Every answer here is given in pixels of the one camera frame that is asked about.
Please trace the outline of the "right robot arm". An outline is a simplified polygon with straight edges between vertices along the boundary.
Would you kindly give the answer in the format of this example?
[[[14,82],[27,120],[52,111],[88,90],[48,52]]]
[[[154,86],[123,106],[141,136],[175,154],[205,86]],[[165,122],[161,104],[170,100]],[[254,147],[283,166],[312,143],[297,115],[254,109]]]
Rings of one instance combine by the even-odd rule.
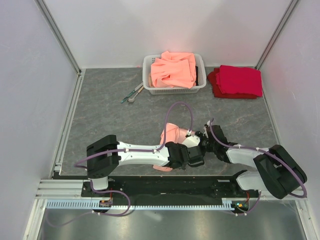
[[[229,184],[233,196],[240,197],[248,190],[268,191],[277,199],[288,195],[296,198],[307,196],[307,175],[282,145],[259,148],[230,142],[219,125],[206,124],[204,132],[195,134],[200,138],[205,153],[214,153],[218,160],[228,164],[255,169],[238,174]]]

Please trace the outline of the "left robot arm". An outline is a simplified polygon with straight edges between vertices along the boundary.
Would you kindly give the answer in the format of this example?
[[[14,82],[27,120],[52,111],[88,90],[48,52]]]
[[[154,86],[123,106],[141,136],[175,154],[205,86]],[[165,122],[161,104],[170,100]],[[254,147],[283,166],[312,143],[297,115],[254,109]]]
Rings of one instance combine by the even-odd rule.
[[[204,164],[201,139],[188,136],[182,143],[169,141],[161,145],[134,145],[117,141],[115,135],[107,135],[87,147],[87,178],[92,191],[99,197],[110,191],[109,175],[119,166],[156,165],[171,169],[186,166],[199,167]]]

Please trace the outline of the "light pink satin napkin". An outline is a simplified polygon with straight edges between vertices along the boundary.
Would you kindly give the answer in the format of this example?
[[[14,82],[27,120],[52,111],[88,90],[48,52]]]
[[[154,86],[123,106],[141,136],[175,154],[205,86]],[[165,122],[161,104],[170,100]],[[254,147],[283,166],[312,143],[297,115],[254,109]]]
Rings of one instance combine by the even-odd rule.
[[[182,144],[187,138],[187,129],[178,127],[173,123],[167,123],[165,130],[160,135],[160,144],[167,142],[174,142],[176,144]]]

